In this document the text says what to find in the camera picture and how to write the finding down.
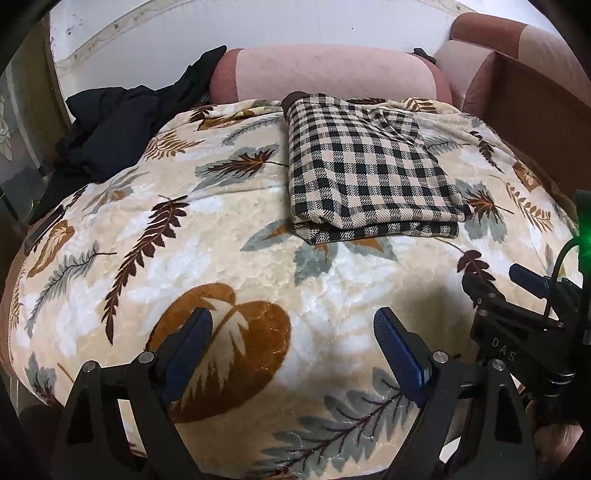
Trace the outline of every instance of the folded plaid fabric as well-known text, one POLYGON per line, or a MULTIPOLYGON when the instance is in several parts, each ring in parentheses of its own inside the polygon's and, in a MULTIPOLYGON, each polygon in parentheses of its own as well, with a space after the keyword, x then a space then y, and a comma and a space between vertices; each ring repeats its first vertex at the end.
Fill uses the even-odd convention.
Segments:
POLYGON ((457 236, 457 222, 472 212, 425 149, 412 114, 303 95, 285 110, 297 235, 310 244, 457 236))

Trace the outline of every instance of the screw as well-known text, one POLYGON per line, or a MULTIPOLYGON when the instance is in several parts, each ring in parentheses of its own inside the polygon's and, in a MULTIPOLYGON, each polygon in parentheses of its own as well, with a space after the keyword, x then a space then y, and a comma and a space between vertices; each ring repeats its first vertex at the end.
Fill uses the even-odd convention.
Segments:
POLYGON ((495 370, 498 370, 499 372, 502 372, 506 368, 503 361, 499 360, 497 358, 491 360, 491 365, 492 365, 492 368, 494 368, 495 370))
POLYGON ((444 364, 449 360, 449 355, 441 350, 437 352, 433 352, 433 360, 435 360, 438 364, 444 364))
POLYGON ((138 356, 138 362, 141 364, 149 364, 155 357, 156 354, 154 352, 142 352, 138 356))
POLYGON ((84 362, 84 365, 82 365, 82 370, 84 372, 92 372, 96 367, 96 362, 94 360, 88 360, 87 362, 84 362))

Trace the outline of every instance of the black cable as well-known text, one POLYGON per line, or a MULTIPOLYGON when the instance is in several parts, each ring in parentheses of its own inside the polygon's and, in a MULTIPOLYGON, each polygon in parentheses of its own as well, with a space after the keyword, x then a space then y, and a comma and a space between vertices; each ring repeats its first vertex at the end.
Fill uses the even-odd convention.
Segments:
POLYGON ((562 266, 562 262, 564 261, 564 257, 566 254, 573 248, 576 247, 580 243, 580 238, 578 236, 571 238, 568 242, 566 242, 565 246, 562 247, 562 250, 556 257, 556 263, 554 264, 554 270, 552 270, 552 276, 550 277, 550 288, 548 289, 548 296, 546 297, 546 308, 544 309, 544 318, 547 319, 550 315, 550 300, 554 296, 554 290, 556 289, 556 281, 558 280, 558 272, 560 271, 560 267, 562 266))

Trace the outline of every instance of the fern leaf print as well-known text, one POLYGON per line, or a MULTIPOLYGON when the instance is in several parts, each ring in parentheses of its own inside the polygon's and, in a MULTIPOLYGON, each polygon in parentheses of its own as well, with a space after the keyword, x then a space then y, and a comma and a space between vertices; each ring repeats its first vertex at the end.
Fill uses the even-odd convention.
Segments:
POLYGON ((180 227, 179 217, 187 216, 187 213, 183 210, 183 208, 189 206, 188 203, 182 201, 185 198, 187 198, 186 195, 174 200, 168 199, 166 202, 161 202, 152 208, 153 214, 150 215, 150 223, 119 267, 113 287, 106 296, 105 312, 103 314, 103 321, 106 321, 105 332, 111 345, 113 345, 113 318, 119 306, 121 291, 127 286, 129 276, 135 277, 137 273, 136 264, 142 268, 144 267, 143 255, 153 258, 156 247, 165 246, 164 237, 176 237, 173 227, 180 227))

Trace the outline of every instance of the blanket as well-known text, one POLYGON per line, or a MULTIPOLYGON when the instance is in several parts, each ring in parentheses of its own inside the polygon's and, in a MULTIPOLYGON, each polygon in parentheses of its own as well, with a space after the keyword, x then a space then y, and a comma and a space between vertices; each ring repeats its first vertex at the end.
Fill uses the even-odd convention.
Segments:
MULTIPOLYGON (((375 311, 391 307, 431 349, 469 361, 474 309, 462 275, 540 312, 509 267, 548 274, 572 235, 536 176, 479 119, 425 99, 365 102, 412 113, 475 213, 457 238, 309 245, 289 221, 279 102, 181 113, 137 165, 67 198, 63 219, 14 266, 0 335, 19 379, 63 405, 84 361, 127 363, 206 307, 212 340, 169 411, 203 471, 325 480, 385 469, 417 410, 375 341, 375 311)), ((561 275, 581 281, 575 253, 561 275)))

